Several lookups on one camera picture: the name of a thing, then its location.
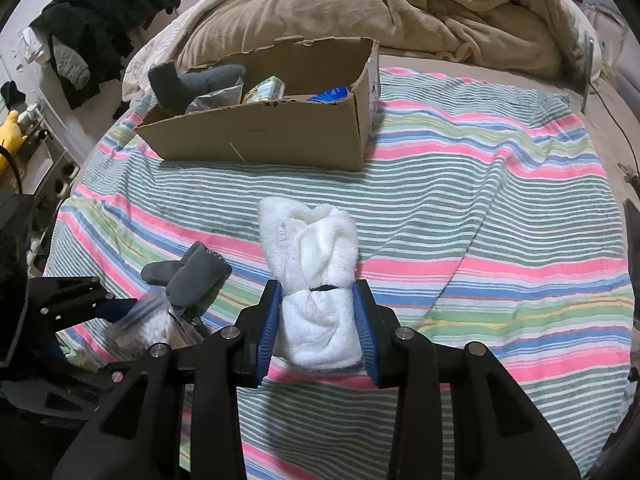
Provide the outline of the brown cardboard box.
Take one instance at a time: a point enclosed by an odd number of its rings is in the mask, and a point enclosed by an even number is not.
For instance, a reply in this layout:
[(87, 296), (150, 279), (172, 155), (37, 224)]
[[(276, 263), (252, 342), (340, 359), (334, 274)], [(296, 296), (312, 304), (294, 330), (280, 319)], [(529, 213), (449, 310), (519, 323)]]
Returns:
[[(376, 41), (288, 38), (223, 61), (245, 67), (245, 90), (277, 76), (285, 83), (283, 98), (175, 117), (154, 106), (136, 131), (160, 158), (362, 168), (380, 98)], [(349, 88), (348, 98), (307, 101), (339, 86)]]

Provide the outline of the blue plastic packet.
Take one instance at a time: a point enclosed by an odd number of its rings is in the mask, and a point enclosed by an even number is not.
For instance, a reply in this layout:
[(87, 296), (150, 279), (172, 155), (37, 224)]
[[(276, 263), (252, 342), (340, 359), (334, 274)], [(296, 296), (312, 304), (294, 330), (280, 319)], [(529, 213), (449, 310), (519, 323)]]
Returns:
[(345, 86), (335, 87), (330, 90), (322, 91), (307, 99), (308, 102), (314, 103), (333, 103), (344, 100), (349, 97), (349, 88)]

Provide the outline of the black clothes pile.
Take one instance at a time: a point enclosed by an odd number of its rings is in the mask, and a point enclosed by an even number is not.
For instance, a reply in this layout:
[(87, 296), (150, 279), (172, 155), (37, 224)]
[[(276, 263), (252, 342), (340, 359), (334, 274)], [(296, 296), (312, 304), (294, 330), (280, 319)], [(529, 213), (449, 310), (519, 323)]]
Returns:
[(120, 78), (134, 50), (129, 33), (148, 27), (181, 0), (52, 0), (29, 24), (46, 42), (50, 63), (72, 110)]

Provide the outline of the clear plastic bag with snack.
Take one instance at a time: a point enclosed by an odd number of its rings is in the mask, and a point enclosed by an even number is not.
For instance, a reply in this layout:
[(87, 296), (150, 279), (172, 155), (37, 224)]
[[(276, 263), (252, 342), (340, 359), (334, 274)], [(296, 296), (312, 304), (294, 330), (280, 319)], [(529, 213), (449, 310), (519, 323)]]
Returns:
[(171, 307), (162, 288), (149, 290), (123, 318), (107, 327), (105, 337), (132, 360), (153, 344), (168, 344), (176, 350), (203, 341), (194, 326)]

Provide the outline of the yellow plush toy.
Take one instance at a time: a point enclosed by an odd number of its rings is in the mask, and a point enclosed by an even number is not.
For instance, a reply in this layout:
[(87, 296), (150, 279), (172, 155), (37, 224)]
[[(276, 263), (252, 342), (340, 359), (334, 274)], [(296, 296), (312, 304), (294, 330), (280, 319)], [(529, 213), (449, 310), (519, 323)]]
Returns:
[(26, 140), (26, 136), (21, 130), (18, 118), (20, 113), (17, 110), (11, 110), (6, 115), (6, 120), (0, 128), (1, 146), (11, 156), (15, 156)]

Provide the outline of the tan fleece blanket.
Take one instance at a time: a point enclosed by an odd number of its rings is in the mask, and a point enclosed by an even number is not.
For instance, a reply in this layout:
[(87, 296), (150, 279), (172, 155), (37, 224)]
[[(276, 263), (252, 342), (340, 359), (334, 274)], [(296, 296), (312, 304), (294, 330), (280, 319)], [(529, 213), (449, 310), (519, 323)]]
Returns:
[(288, 37), (363, 37), (427, 58), (578, 77), (586, 54), (561, 0), (205, 0), (169, 48), (182, 70)]

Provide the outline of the white socks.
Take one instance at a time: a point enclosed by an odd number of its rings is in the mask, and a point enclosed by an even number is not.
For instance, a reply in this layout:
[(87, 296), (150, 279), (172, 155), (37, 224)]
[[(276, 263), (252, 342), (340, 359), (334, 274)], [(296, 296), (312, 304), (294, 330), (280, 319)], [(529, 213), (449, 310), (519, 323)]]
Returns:
[(309, 207), (271, 196), (258, 204), (258, 226), (267, 266), (282, 285), (276, 356), (320, 372), (360, 363), (352, 296), (355, 221), (329, 204)]

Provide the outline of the green yellow juice carton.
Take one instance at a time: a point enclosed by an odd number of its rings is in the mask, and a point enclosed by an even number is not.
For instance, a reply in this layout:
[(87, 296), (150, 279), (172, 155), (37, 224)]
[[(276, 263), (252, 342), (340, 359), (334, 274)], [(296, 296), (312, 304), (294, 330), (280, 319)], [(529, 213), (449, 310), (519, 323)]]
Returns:
[(243, 104), (250, 104), (265, 101), (277, 101), (283, 98), (285, 92), (285, 83), (277, 76), (270, 76), (256, 84), (246, 92), (243, 98)]

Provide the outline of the striped colourful towel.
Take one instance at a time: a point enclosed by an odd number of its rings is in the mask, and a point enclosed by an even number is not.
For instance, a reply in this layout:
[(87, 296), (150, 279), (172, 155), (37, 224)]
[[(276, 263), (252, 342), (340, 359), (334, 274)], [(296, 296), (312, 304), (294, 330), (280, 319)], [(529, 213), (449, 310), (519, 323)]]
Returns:
[(438, 344), (486, 344), (590, 471), (623, 415), (634, 292), (585, 126), (556, 93), (402, 68), (381, 82), (354, 172), (163, 162), (134, 132), (152, 99), (134, 104), (58, 211), (44, 272), (139, 297), (147, 263), (199, 241), (232, 267), (204, 316), (218, 330), (270, 277), (258, 203), (337, 206), (356, 222), (375, 299)]

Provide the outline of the grey anti-slip socks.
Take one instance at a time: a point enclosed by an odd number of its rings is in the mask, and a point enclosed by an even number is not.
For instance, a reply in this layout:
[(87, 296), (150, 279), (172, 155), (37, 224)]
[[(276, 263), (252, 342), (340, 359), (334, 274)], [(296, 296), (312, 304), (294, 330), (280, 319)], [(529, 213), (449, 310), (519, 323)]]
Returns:
[(175, 309), (194, 307), (230, 274), (224, 257), (202, 242), (193, 243), (180, 260), (148, 263), (141, 270), (146, 284), (163, 286)]

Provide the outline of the grey knit gloves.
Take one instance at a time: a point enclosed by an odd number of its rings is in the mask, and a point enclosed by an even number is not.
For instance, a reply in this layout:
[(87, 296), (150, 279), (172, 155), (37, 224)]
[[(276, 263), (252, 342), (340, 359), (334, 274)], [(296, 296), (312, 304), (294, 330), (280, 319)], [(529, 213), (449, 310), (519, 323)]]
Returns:
[(218, 65), (179, 74), (174, 62), (152, 67), (148, 78), (158, 105), (169, 115), (182, 115), (199, 96), (234, 87), (246, 76), (241, 64)]

